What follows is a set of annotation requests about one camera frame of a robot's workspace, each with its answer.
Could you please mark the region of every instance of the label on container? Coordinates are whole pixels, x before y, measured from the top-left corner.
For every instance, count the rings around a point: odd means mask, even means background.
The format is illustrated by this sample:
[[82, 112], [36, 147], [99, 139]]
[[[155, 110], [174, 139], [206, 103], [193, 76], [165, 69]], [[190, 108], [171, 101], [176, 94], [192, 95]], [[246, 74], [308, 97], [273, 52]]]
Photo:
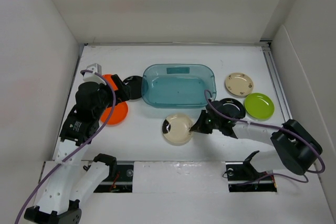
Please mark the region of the label on container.
[[172, 73], [190, 73], [190, 68], [180, 67], [180, 68], [167, 68], [167, 74]]

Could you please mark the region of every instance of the teal plastic tub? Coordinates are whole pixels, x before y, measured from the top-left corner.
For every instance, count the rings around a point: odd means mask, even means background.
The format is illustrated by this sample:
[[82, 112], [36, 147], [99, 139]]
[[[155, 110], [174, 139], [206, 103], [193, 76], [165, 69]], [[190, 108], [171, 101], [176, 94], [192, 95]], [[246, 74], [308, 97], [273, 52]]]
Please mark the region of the teal plastic tub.
[[204, 90], [216, 98], [215, 75], [205, 65], [156, 64], [143, 73], [142, 98], [156, 108], [200, 108]]

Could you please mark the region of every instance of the beige plate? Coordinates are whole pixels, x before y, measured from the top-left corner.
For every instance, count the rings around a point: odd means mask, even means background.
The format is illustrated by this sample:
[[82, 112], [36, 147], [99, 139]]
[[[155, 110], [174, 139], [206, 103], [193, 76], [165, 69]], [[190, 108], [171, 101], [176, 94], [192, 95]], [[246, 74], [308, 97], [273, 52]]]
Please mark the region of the beige plate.
[[232, 94], [244, 97], [252, 93], [252, 79], [244, 73], [232, 73], [225, 79], [225, 86]]
[[172, 114], [164, 120], [162, 133], [170, 144], [183, 145], [192, 137], [192, 132], [189, 131], [192, 126], [193, 121], [187, 115]]

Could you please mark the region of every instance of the white base platform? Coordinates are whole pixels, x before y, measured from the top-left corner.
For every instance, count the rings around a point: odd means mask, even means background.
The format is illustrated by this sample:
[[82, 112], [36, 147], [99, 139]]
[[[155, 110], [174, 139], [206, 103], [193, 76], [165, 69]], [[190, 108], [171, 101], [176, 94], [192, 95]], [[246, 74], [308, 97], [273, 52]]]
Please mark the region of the white base platform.
[[308, 184], [276, 177], [277, 193], [229, 193], [224, 169], [222, 162], [136, 162], [133, 193], [93, 194], [80, 224], [334, 223], [315, 174]]
[[[252, 78], [254, 92], [268, 95], [275, 104], [275, 113], [267, 122], [279, 125], [284, 122], [281, 109], [285, 108], [280, 107], [261, 47], [85, 46], [65, 115], [75, 104], [75, 93], [82, 83], [80, 70], [92, 63], [102, 65], [103, 74], [117, 73], [121, 79], [132, 75], [142, 76], [148, 66], [157, 63], [204, 64], [215, 74], [217, 100], [233, 97], [225, 89], [224, 80], [232, 72], [243, 72]], [[225, 137], [219, 131], [214, 131], [212, 135], [194, 133], [193, 139], [186, 145], [172, 146], [161, 133], [165, 117], [178, 111], [196, 122], [201, 109], [156, 109], [142, 99], [129, 101], [128, 106], [126, 119], [119, 125], [106, 127], [93, 140], [84, 159], [92, 160], [103, 152], [115, 156], [119, 161], [225, 161], [242, 160], [252, 151], [272, 149], [266, 144]]]

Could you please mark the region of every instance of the orange plate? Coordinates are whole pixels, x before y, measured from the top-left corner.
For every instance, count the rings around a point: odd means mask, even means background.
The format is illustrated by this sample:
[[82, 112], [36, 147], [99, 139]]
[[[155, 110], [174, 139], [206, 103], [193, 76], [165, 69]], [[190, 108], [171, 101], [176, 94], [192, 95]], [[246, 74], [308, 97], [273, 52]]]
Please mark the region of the orange plate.
[[[110, 82], [110, 84], [112, 85], [113, 89], [117, 90], [117, 86], [112, 81], [111, 76], [112, 76], [111, 74], [104, 74], [103, 75], [103, 77]], [[109, 113], [111, 112], [111, 109], [112, 108], [107, 108], [104, 111], [103, 115], [100, 117], [100, 120], [102, 122], [106, 121]], [[128, 105], [127, 105], [127, 103], [126, 102], [119, 103], [117, 106], [115, 106], [114, 112], [113, 112], [110, 120], [107, 122], [107, 124], [108, 125], [115, 125], [115, 124], [121, 123], [126, 118], [127, 113], [128, 113]]]

